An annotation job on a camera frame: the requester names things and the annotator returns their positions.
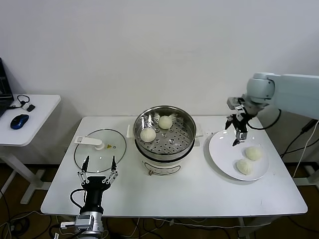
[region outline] laptop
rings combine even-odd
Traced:
[[[0,58],[0,117],[13,101],[13,94],[4,71],[2,59]]]

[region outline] glass lid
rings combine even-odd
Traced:
[[[101,140],[101,148],[85,142]],[[88,173],[101,173],[109,170],[112,166],[112,159],[118,164],[123,158],[126,151],[126,142],[123,135],[113,129],[100,129],[88,134],[86,137],[80,137],[79,144],[75,148],[74,161],[81,169],[82,164],[90,156]]]

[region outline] white plate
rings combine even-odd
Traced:
[[[265,175],[269,168],[269,160],[267,152],[263,149],[262,144],[258,141],[256,133],[249,131],[247,139],[244,143],[232,146],[235,140],[234,129],[228,129],[216,133],[210,140],[209,152],[215,164],[229,176],[243,180],[254,181]],[[245,155],[247,147],[259,147],[263,156],[257,161],[250,160]],[[240,159],[246,159],[252,164],[253,171],[249,175],[244,175],[236,167],[236,162]]]

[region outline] steamed bun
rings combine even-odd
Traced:
[[[245,149],[245,154],[250,160],[259,160],[263,156],[263,152],[258,147],[249,147]]]
[[[144,128],[140,134],[141,140],[146,143],[152,142],[156,138],[156,132],[152,128]]]
[[[242,174],[245,175],[250,174],[253,171],[252,165],[245,159],[238,160],[236,163],[236,167]]]
[[[163,129],[168,129],[173,125],[173,120],[169,116],[162,116],[159,119],[159,126]]]

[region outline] lid handle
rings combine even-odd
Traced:
[[[105,148],[105,144],[100,139],[97,139],[97,138],[88,138],[88,137],[77,136],[75,138],[74,143],[93,145],[93,146],[95,146],[96,150],[101,150],[101,149]]]

